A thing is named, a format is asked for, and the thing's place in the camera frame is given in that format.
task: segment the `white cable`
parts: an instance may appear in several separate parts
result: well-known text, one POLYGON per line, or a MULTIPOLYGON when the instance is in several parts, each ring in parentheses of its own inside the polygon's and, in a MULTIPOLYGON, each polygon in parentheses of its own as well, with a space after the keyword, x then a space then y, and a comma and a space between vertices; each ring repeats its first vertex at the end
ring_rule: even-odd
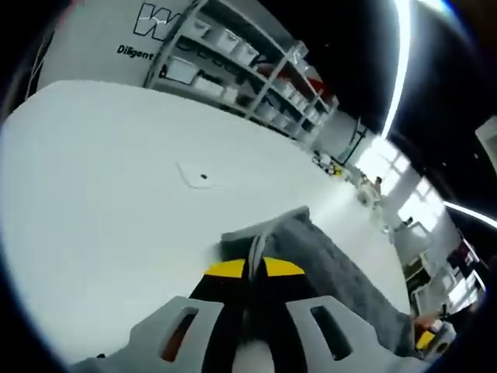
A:
POLYGON ((38 66, 36 66, 36 63, 38 62, 38 57, 40 56, 40 52, 43 49, 43 46, 45 45, 45 40, 46 39, 47 39, 46 37, 43 38, 43 40, 41 41, 41 45, 38 47, 38 51, 36 52, 36 57, 34 59, 33 67, 31 68, 30 80, 28 81, 28 87, 27 87, 27 90, 26 90, 26 96, 24 97, 25 101, 30 97, 31 83, 33 82, 33 78, 36 75, 36 73, 38 72, 38 70, 40 70, 40 67, 43 64, 43 60, 45 59, 45 56, 43 56, 43 58, 41 59, 40 64, 38 66))

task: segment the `metal shelf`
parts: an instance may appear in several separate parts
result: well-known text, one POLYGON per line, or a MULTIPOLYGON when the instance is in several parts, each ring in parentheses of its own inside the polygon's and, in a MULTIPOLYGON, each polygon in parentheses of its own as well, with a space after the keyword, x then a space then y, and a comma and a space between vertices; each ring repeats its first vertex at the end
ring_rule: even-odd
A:
POLYGON ((295 139, 294 135, 298 131, 305 131, 302 127, 304 124, 307 129, 309 129, 308 123, 313 126, 311 133, 314 133, 315 130, 322 127, 308 118, 308 108, 315 108, 319 113, 325 112, 331 116, 338 106, 338 101, 335 105, 331 107, 328 106, 321 98, 321 92, 316 92, 305 74, 291 62, 290 58, 293 55, 295 48, 297 48, 296 45, 293 45, 289 49, 283 48, 268 33, 233 5, 227 3, 226 0, 199 0, 198 2, 193 2, 187 11, 183 13, 170 36, 159 48, 159 52, 156 54, 156 58, 147 73, 144 87, 157 89, 163 92, 172 92, 179 96, 195 99, 211 106, 223 107, 247 120, 255 121, 264 127, 268 127, 278 133, 295 139), (268 58, 268 61, 274 65, 274 69, 270 76, 266 77, 256 71, 255 68, 236 61, 230 54, 223 52, 205 39, 189 37, 186 35, 187 27, 191 25, 191 22, 193 22, 197 16, 201 19, 203 16, 209 17, 212 22, 227 27, 229 30, 239 35, 243 40, 251 44, 256 50, 263 53, 264 56, 268 58), (228 64, 231 64, 235 70, 239 69, 240 71, 247 72, 250 76, 261 82, 262 88, 259 89, 257 96, 252 103, 248 107, 239 106, 236 103, 226 102, 221 97, 210 96, 208 93, 195 89, 191 85, 159 78, 158 74, 162 65, 167 63, 167 60, 173 54, 175 47, 177 47, 181 39, 214 52, 217 56, 226 60, 228 64), (283 96, 283 94, 273 86, 273 83, 282 70, 290 73, 290 77, 294 80, 296 88, 309 100, 309 104, 305 110, 298 109, 287 97, 283 96), (285 131, 255 114, 256 108, 265 99, 268 91, 274 93, 275 99, 280 101, 283 108, 290 111, 290 115, 296 116, 297 119, 294 123, 297 125, 297 128, 295 131, 285 131))
POLYGON ((270 128, 271 130, 275 131, 275 132, 278 132, 278 133, 281 133, 281 134, 284 134, 285 136, 289 137, 289 138, 292 138, 294 140, 296 140, 296 138, 294 138, 294 135, 286 130, 284 130, 283 128, 281 127, 278 127, 276 126, 275 124, 273 124, 272 122, 269 122, 268 120, 262 118, 261 116, 257 115, 257 114, 252 114, 249 118, 250 120, 254 121, 256 120, 257 122, 261 123, 264 125, 264 127, 268 127, 270 128))
POLYGON ((262 75, 262 74, 259 74, 256 70, 254 70, 253 68, 251 68, 250 66, 246 65, 246 64, 242 64, 238 61, 236 61, 235 59, 233 59, 229 54, 227 54, 226 52, 224 51, 221 51, 219 50, 218 48, 216 48, 214 45, 212 45, 211 43, 209 43, 208 41, 204 40, 204 39, 201 39, 199 37, 190 37, 188 35, 181 35, 180 37, 183 37, 187 40, 191 40, 192 42, 194 43, 197 43, 199 45, 201 45, 202 47, 205 47, 206 49, 209 49, 210 51, 213 51, 214 53, 226 58, 226 60, 230 61, 232 64, 235 64, 237 65, 239 68, 245 70, 246 72, 254 75, 256 78, 258 78, 261 82, 263 83, 266 83, 267 82, 267 78, 262 75))
POLYGON ((178 96, 185 97, 186 99, 194 99, 200 101, 201 103, 206 103, 210 106, 227 106, 241 114, 247 114, 248 110, 246 107, 240 106, 236 103, 230 103, 223 100, 219 96, 209 95, 191 85, 187 85, 181 82, 177 82, 171 79, 159 79, 155 82, 153 89, 160 92, 174 93, 178 96))
POLYGON ((267 57, 279 59, 286 54, 286 51, 266 31, 224 0, 209 1, 202 8, 202 13, 243 37, 258 51, 269 54, 267 57))

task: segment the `yellow object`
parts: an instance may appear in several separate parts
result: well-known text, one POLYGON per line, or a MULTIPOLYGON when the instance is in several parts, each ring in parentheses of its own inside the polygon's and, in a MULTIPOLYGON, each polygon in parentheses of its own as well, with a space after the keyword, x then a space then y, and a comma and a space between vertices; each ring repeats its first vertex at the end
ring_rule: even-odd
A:
POLYGON ((263 259, 266 263, 268 277, 304 274, 304 270, 302 270, 302 268, 296 266, 291 262, 268 257, 264 257, 263 259))
POLYGON ((210 268, 207 270, 207 272, 205 272, 205 274, 209 274, 210 276, 219 276, 219 277, 242 278, 244 265, 245 265, 245 260, 243 259, 230 260, 228 262, 220 262, 210 266, 210 268))
POLYGON ((425 331, 421 337, 418 340, 418 343, 416 344, 416 348, 418 350, 424 350, 425 348, 428 347, 429 343, 435 338, 435 334, 425 331))

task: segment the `window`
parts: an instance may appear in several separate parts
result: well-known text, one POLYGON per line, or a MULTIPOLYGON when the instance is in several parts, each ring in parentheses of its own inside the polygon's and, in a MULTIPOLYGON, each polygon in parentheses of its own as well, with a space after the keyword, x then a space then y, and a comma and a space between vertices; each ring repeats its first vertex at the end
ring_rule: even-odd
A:
POLYGON ((436 190, 428 183, 428 180, 423 178, 398 211, 398 216, 404 221, 412 217, 428 231, 432 231, 444 208, 436 190))
POLYGON ((375 138, 370 148, 361 155, 356 167, 371 181, 382 178, 381 193, 387 196, 409 167, 409 160, 391 143, 375 138))

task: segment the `shelving unit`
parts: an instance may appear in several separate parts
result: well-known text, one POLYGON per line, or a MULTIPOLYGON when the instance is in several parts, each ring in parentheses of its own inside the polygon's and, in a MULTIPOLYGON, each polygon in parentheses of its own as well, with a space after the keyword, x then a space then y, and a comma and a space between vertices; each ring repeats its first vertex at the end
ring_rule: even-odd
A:
POLYGON ((334 105, 332 107, 328 106, 321 98, 321 92, 316 92, 305 74, 292 63, 292 56, 298 48, 299 43, 295 42, 291 45, 288 44, 286 47, 281 46, 265 30, 260 28, 249 17, 238 11, 233 5, 225 0, 196 0, 192 2, 190 7, 182 14, 182 18, 178 21, 169 37, 161 46, 159 53, 156 54, 147 79, 144 82, 144 87, 156 89, 161 92, 175 93, 179 96, 194 99, 223 110, 228 110, 233 114, 244 117, 247 120, 268 127, 293 139, 300 138, 304 143, 312 142, 322 128, 323 121, 321 121, 321 124, 311 121, 308 117, 309 110, 315 108, 320 115, 328 115, 328 118, 330 118, 338 106, 338 100, 334 98, 334 105), (257 51, 263 53, 265 58, 264 61, 269 62, 273 66, 270 75, 266 77, 257 71, 254 67, 255 64, 260 62, 257 58, 251 65, 245 65, 204 38, 187 35, 187 28, 197 17, 207 19, 208 22, 211 21, 214 24, 226 27, 252 45, 257 51), (239 70, 243 77, 247 75, 251 80, 256 81, 256 97, 252 103, 247 107, 240 106, 237 103, 224 101, 219 96, 211 96, 206 92, 193 88, 191 85, 182 84, 166 78, 159 78, 161 67, 167 63, 170 56, 176 55, 174 53, 175 49, 178 49, 178 46, 181 46, 183 43, 195 44, 198 48, 203 48, 204 50, 215 54, 216 58, 220 58, 226 64, 239 70), (282 70, 290 75, 292 83, 294 83, 299 92, 308 101, 305 110, 296 107, 294 103, 274 86, 274 82, 282 70), (269 99, 271 96, 275 97, 284 111, 291 114, 294 119, 293 122, 297 125, 295 131, 282 129, 255 113, 255 109, 262 101, 269 99))

